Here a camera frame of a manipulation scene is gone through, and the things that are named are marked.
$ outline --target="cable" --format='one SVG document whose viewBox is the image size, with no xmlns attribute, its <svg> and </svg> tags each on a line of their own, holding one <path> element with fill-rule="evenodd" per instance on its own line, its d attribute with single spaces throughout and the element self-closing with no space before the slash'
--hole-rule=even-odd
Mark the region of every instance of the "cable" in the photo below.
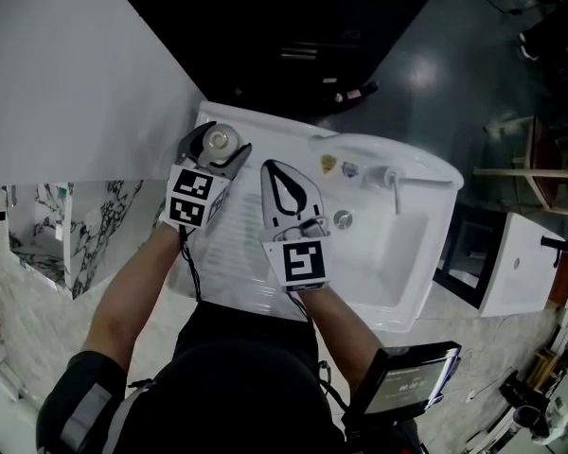
<svg viewBox="0 0 568 454">
<path fill-rule="evenodd" d="M 309 323 L 311 327 L 313 327 L 313 319 L 311 318 L 311 314 L 309 313 L 305 305 L 301 303 L 298 299 L 294 298 L 289 291 L 285 292 L 286 295 L 291 299 L 291 301 L 296 305 L 296 307 L 298 307 L 301 310 L 301 313 L 303 313 L 303 316 L 305 316 L 305 318 L 307 319 L 307 323 Z"/>
<path fill-rule="evenodd" d="M 491 344 L 496 344 L 496 336 L 497 336 L 497 334 L 499 333 L 499 330 L 501 329 L 501 326 L 503 326 L 503 323 L 506 322 L 507 320 L 511 319 L 511 318 L 517 318 L 518 316 L 520 316 L 520 314 L 519 314 L 519 313 L 515 313 L 515 314 L 509 315 L 509 316 L 507 316 L 507 317 L 505 317 L 505 318 L 503 318 L 503 319 L 501 320 L 501 322 L 499 323 L 499 325 L 498 325 L 498 326 L 496 327 L 496 329 L 494 330 L 494 339 L 492 340 L 492 343 L 491 343 Z"/>
<path fill-rule="evenodd" d="M 536 7 L 540 7 L 541 5 L 543 5 L 543 4 L 536 4 L 530 7 L 526 7 L 524 9 L 503 10 L 498 5 L 496 5 L 492 0 L 484 0 L 484 1 L 490 4 L 491 7 L 498 10 L 500 13 L 509 14 L 509 15 L 522 15 L 522 13 L 524 13 L 526 10 L 535 9 Z"/>
<path fill-rule="evenodd" d="M 187 244 L 187 239 L 195 232 L 193 229 L 191 232 L 187 232 L 185 225 L 179 226 L 179 242 L 181 244 L 181 256 L 189 265 L 189 272 L 191 273 L 191 279 L 193 281 L 193 286 L 196 289 L 196 301 L 200 302 L 202 300 L 202 293 L 200 292 L 200 274 L 196 270 L 196 266 L 191 258 L 191 252 L 189 251 L 189 245 Z"/>
<path fill-rule="evenodd" d="M 498 382 L 501 378 L 503 378 L 505 375 L 507 375 L 507 372 L 509 370 L 514 370 L 513 367 L 507 367 L 506 370 L 503 372 L 503 374 L 501 376 L 499 376 L 498 378 L 492 380 L 486 387 L 484 387 L 483 389 L 478 390 L 476 393 L 473 394 L 473 396 L 470 398 L 471 400 L 475 399 L 476 396 L 478 396 L 480 393 L 482 393 L 484 390 L 486 390 L 487 388 L 491 387 L 492 385 L 494 385 L 496 382 Z"/>
<path fill-rule="evenodd" d="M 330 368 L 330 365 L 328 365 L 328 362 L 323 359 L 322 361 L 318 362 L 318 367 L 320 368 L 320 370 L 326 370 L 327 383 L 330 385 L 332 383 L 332 369 Z"/>
<path fill-rule="evenodd" d="M 322 385 L 322 387 L 324 387 L 326 389 L 326 391 L 328 393 L 330 393 L 332 398 L 334 398 L 334 401 L 337 404 L 339 404 L 339 407 L 343 411 L 347 410 L 347 404 L 343 401 L 343 399 L 341 398 L 341 395 L 339 395 L 339 393 L 336 390 L 334 390 L 334 387 L 332 387 L 332 385 L 330 385 L 328 382 L 326 382 L 326 380 L 323 380 L 322 378 L 320 378 L 320 385 Z"/>
</svg>

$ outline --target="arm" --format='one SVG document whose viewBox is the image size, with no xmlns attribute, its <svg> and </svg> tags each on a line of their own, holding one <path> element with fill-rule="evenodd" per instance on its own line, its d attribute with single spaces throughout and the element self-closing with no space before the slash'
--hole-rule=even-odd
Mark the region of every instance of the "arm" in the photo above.
<svg viewBox="0 0 568 454">
<path fill-rule="evenodd" d="M 99 352 L 128 372 L 134 343 L 179 252 L 178 231 L 161 223 L 105 290 L 82 350 Z"/>
<path fill-rule="evenodd" d="M 377 336 L 331 288 L 299 292 L 334 362 L 356 392 L 377 350 Z"/>
</svg>

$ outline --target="drain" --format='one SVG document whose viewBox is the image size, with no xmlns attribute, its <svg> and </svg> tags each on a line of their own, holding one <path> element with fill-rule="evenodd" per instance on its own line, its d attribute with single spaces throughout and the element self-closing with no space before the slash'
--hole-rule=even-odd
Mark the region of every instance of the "drain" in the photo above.
<svg viewBox="0 0 568 454">
<path fill-rule="evenodd" d="M 339 210 L 334 214 L 334 225 L 338 229 L 347 229 L 351 226 L 351 222 L 353 222 L 353 216 L 348 210 Z"/>
</svg>

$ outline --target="white sink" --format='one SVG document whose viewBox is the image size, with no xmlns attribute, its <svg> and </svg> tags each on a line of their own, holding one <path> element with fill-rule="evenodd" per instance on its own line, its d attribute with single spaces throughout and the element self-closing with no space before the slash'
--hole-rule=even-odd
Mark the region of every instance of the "white sink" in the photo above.
<svg viewBox="0 0 568 454">
<path fill-rule="evenodd" d="M 267 114 L 203 102 L 196 126 L 212 120 L 233 126 L 245 142 L 253 144 L 253 152 L 214 226 L 195 234 L 192 254 L 201 275 L 203 298 L 262 314 L 303 318 L 279 292 L 257 239 L 263 229 L 259 171 L 265 160 L 275 159 L 299 169 L 321 190 L 332 234 L 333 288 L 373 329 L 408 331 L 431 285 L 456 193 L 463 185 L 460 174 L 433 155 L 399 142 L 337 135 Z M 311 145 L 314 135 L 336 137 Z M 326 153 L 337 162 L 325 175 L 321 158 Z M 343 163 L 355 165 L 357 174 L 344 174 Z M 363 187 L 366 170 L 383 165 L 401 168 L 407 178 L 445 185 L 404 185 L 397 215 L 393 191 Z M 353 217 L 344 230 L 334 225 L 334 214 L 340 210 Z M 181 259 L 169 275 L 169 286 L 193 295 Z"/>
</svg>

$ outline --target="marble wall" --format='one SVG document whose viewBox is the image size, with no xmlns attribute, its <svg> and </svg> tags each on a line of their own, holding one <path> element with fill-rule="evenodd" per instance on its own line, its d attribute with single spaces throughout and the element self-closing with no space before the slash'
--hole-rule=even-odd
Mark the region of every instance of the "marble wall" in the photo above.
<svg viewBox="0 0 568 454">
<path fill-rule="evenodd" d="M 10 250 L 45 284 L 76 299 L 147 240 L 165 191 L 159 180 L 17 186 L 8 207 Z"/>
</svg>

